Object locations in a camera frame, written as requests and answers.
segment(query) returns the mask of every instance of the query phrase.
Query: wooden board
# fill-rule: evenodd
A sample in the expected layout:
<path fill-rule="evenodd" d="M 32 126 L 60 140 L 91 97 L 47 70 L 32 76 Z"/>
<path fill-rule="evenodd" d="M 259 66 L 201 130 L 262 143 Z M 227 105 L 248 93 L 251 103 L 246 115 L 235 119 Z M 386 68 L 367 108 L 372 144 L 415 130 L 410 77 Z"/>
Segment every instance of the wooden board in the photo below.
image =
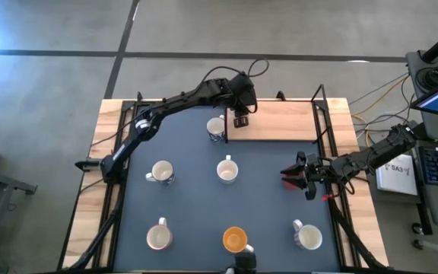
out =
<path fill-rule="evenodd" d="M 231 141 L 312 141 L 317 138 L 310 102 L 259 101 L 258 111 L 248 115 L 248 126 L 237 129 L 233 120 L 234 112 L 228 110 L 227 139 Z"/>
<path fill-rule="evenodd" d="M 276 99 L 260 100 L 261 104 L 263 104 L 263 102 L 269 102 L 278 104 L 278 106 L 282 106 L 282 104 L 285 103 L 301 103 L 301 105 L 306 108 L 306 112 L 310 111 L 312 113 L 310 103 L 307 103 L 307 105 L 301 102 L 308 99 L 290 99 L 288 102 L 278 102 Z M 104 139 L 116 132 L 121 105 L 122 100 L 103 100 L 93 142 Z M 353 151 L 359 151 L 347 100 L 345 98 L 331 98 L 328 99 L 328 105 L 338 153 L 342 155 Z M 311 139 L 315 139 L 315 126 L 312 128 L 312 132 L 314 137 Z M 93 158 L 102 158 L 111 152 L 113 146 L 114 139 L 96 145 L 90 150 L 90 156 Z M 326 152 L 327 155 L 330 155 L 329 147 L 326 147 Z M 98 179 L 100 179 L 98 171 L 88 173 L 84 176 L 82 187 L 85 187 L 89 183 Z M 361 180 L 352 180 L 352 182 L 356 194 L 354 196 L 348 195 L 348 202 L 351 209 L 354 230 L 365 243 L 368 250 L 373 253 L 375 258 L 381 263 L 388 265 L 369 186 Z M 104 193 L 105 185 L 103 183 L 98 183 L 95 187 L 86 190 L 86 192 L 84 192 L 78 199 L 75 216 L 71 223 L 70 238 L 68 239 L 68 244 L 65 249 L 65 258 L 62 267 L 67 267 L 73 264 L 96 235 L 99 227 L 100 213 L 103 208 Z M 107 258 L 106 254 L 108 251 L 109 240 L 110 238 L 108 235 L 104 242 L 103 258 Z M 350 247 L 345 234 L 342 235 L 342 242 L 345 253 L 348 255 Z M 104 261 L 104 259 L 101 260 L 101 266 L 104 266 Z M 351 265 L 351 263 L 352 260 L 349 260 L 348 257 L 348 265 Z"/>

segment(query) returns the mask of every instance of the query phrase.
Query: robotic arm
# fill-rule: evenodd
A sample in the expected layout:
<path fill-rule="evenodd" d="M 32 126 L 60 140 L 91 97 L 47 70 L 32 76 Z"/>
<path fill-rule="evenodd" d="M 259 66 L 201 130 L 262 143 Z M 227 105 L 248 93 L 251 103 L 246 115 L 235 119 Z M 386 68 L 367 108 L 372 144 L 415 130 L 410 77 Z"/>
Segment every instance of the robotic arm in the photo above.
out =
<path fill-rule="evenodd" d="M 119 149 L 100 162 L 104 182 L 118 182 L 126 159 L 141 142 L 153 138 L 166 116 L 195 106 L 223 106 L 235 111 L 234 125 L 241 127 L 247 126 L 245 115 L 249 112 L 247 107 L 252 105 L 256 106 L 254 84 L 244 72 L 230 81 L 226 78 L 203 81 L 193 91 L 150 105 L 133 119 L 134 126 Z"/>
<path fill-rule="evenodd" d="M 306 156 L 304 152 L 299 151 L 296 164 L 281 171 L 287 175 L 283 181 L 302 190 L 307 189 L 305 196 L 308 200 L 316 196 L 315 182 L 337 183 L 342 189 L 361 171 L 374 174 L 378 167 L 415 147 L 417 136 L 424 130 L 423 125 L 417 125 L 415 122 L 409 124 L 393 126 L 381 142 L 362 151 L 342 155 L 335 160 L 318 158 L 315 155 Z"/>

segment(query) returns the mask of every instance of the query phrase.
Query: desk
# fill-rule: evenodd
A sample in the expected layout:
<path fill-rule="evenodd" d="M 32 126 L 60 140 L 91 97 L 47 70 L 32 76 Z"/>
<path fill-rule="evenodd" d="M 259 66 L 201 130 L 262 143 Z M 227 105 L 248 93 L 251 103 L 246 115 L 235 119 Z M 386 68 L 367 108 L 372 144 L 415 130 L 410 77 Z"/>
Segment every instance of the desk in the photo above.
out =
<path fill-rule="evenodd" d="M 265 102 L 277 101 L 276 99 L 259 100 Z M 305 101 L 309 99 L 289 99 L 289 101 L 300 100 Z M 122 105 L 123 100 L 103 100 L 97 119 L 93 142 L 97 142 L 101 139 L 111 136 L 116 132 L 118 129 Z M 275 106 L 281 109 L 281 103 L 275 102 Z M 328 107 L 338 153 L 343 155 L 353 151 L 358 151 L 359 147 L 357 145 L 356 135 L 354 133 L 354 126 L 351 120 L 348 101 L 345 98 L 330 98 L 328 99 Z M 312 105 L 305 104 L 305 108 L 312 109 Z M 91 148 L 89 157 L 103 158 L 113 150 L 114 142 L 115 139 L 110 139 L 100 143 L 99 145 L 95 145 Z M 324 144 L 326 145 L 325 150 L 327 151 L 327 155 L 329 155 L 330 148 L 327 145 L 328 142 L 324 142 Z M 87 172 L 82 180 L 81 188 L 86 187 L 100 178 L 101 176 L 98 170 Z M 367 248 L 371 251 L 371 253 L 375 256 L 375 258 L 377 258 L 381 263 L 388 265 L 385 248 L 382 242 L 381 233 L 379 231 L 378 221 L 376 219 L 373 201 L 370 195 L 370 188 L 362 180 L 352 180 L 352 183 L 356 188 L 356 194 L 354 196 L 348 196 L 348 204 L 351 209 L 351 218 L 353 221 L 354 230 Z M 116 201 L 118 192 L 117 190 L 119 189 L 119 186 L 113 186 L 113 189 L 114 191 L 110 206 L 111 208 Z M 89 243 L 96 235 L 104 209 L 103 197 L 105 196 L 105 193 L 106 184 L 98 183 L 82 193 L 82 195 L 80 195 L 78 198 L 75 206 L 75 212 L 72 216 L 69 227 L 69 233 L 65 239 L 65 245 L 59 264 L 60 266 L 71 266 L 86 250 Z M 110 252 L 112 231 L 113 230 L 109 231 L 105 241 L 103 242 L 102 256 L 100 257 L 99 262 L 95 262 L 94 265 L 106 265 L 107 257 Z M 345 234 L 341 234 L 341 239 L 344 253 L 346 254 L 346 264 L 348 266 L 352 265 L 352 258 L 349 257 L 350 245 L 348 243 L 348 239 Z"/>

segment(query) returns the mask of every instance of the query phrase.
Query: concrete floor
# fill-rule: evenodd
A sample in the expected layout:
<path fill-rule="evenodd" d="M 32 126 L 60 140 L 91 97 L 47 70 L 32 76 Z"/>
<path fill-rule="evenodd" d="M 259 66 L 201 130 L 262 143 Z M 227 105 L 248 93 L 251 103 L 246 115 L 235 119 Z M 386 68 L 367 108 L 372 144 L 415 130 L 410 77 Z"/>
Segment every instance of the concrete floor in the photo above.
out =
<path fill-rule="evenodd" d="M 0 1 L 0 49 L 115 52 L 131 6 L 132 0 Z M 141 0 L 126 49 L 399 57 L 437 40 L 434 0 Z M 14 197 L 18 208 L 8 212 L 0 229 L 0 269 L 52 271 L 82 175 L 74 162 L 88 153 L 115 59 L 11 53 L 0 56 L 0 171 L 39 189 L 32 197 Z M 125 58 L 113 98 L 133 98 L 137 91 L 147 98 L 172 96 L 193 89 L 216 65 L 246 70 L 250 62 Z M 271 61 L 255 84 L 259 97 L 279 90 L 288 97 L 310 97 L 324 84 L 329 97 L 352 101 L 406 71 L 403 63 Z M 413 93 L 410 81 L 405 92 Z M 381 93 L 352 105 L 351 111 L 363 110 Z M 404 107 L 398 88 L 363 117 Z M 411 117 L 421 119 L 416 111 Z M 438 272 L 438 253 L 410 245 L 415 206 L 375 201 L 375 207 L 390 265 Z M 438 243 L 435 229 L 428 238 Z"/>

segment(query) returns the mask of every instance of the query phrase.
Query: white mug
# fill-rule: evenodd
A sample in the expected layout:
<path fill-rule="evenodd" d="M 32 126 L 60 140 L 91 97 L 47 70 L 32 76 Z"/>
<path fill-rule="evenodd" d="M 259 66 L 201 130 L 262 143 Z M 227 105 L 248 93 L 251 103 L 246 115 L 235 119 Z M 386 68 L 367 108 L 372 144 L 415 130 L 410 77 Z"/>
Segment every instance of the white mug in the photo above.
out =
<path fill-rule="evenodd" d="M 159 183 L 172 183 L 175 180 L 173 165 L 169 161 L 158 161 L 146 174 L 146 180 Z"/>
<path fill-rule="evenodd" d="M 239 170 L 237 164 L 231 160 L 231 155 L 226 155 L 226 160 L 217 165 L 217 175 L 225 184 L 233 183 Z"/>
<path fill-rule="evenodd" d="M 226 125 L 224 122 L 224 115 L 219 117 L 214 117 L 207 122 L 207 132 L 209 138 L 213 142 L 220 142 L 224 139 L 224 132 L 226 130 Z"/>
<path fill-rule="evenodd" d="M 250 246 L 249 244 L 246 245 L 246 247 L 244 247 L 243 252 L 255 252 L 255 248 Z"/>
<path fill-rule="evenodd" d="M 172 243 L 172 231 L 167 227 L 167 220 L 161 217 L 158 225 L 154 225 L 146 234 L 146 242 L 154 250 L 162 250 Z"/>
<path fill-rule="evenodd" d="M 322 233 L 313 225 L 304 225 L 300 220 L 294 221 L 294 240 L 297 246 L 306 250 L 316 250 L 322 244 Z"/>

